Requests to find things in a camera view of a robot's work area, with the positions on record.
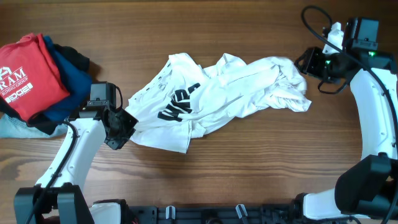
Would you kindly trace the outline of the white t-shirt black print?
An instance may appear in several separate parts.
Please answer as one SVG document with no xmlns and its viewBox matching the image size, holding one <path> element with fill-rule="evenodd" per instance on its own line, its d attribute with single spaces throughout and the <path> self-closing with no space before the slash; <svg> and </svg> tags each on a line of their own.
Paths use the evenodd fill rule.
<svg viewBox="0 0 398 224">
<path fill-rule="evenodd" d="M 202 138 L 234 118 L 267 108 L 306 112 L 307 84 L 285 57 L 250 64 L 223 54 L 203 68 L 186 53 L 169 55 L 163 69 L 135 93 L 126 111 L 138 122 L 130 140 L 138 145 L 186 153 Z"/>
</svg>

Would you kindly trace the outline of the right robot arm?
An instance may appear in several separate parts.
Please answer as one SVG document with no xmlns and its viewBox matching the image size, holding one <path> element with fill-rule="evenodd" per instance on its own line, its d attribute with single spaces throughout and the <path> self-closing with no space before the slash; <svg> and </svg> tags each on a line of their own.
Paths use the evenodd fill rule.
<svg viewBox="0 0 398 224">
<path fill-rule="evenodd" d="M 377 20 L 331 22 L 312 47 L 295 61 L 321 83 L 349 87 L 361 125 L 361 160 L 343 173 L 334 188 L 297 198 L 300 215 L 313 221 L 349 218 L 397 219 L 397 64 L 378 51 Z"/>
</svg>

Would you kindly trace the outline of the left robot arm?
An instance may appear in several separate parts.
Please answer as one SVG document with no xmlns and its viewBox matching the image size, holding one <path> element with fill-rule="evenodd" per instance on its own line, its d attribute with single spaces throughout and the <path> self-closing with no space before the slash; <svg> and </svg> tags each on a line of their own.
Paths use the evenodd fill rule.
<svg viewBox="0 0 398 224">
<path fill-rule="evenodd" d="M 100 200 L 89 207 L 82 189 L 93 158 L 102 144 L 118 150 L 135 132 L 137 119 L 116 104 L 118 86 L 91 86 L 82 109 L 64 123 L 67 135 L 50 167 L 33 187 L 20 188 L 14 198 L 18 223 L 137 223 L 124 199 Z"/>
</svg>

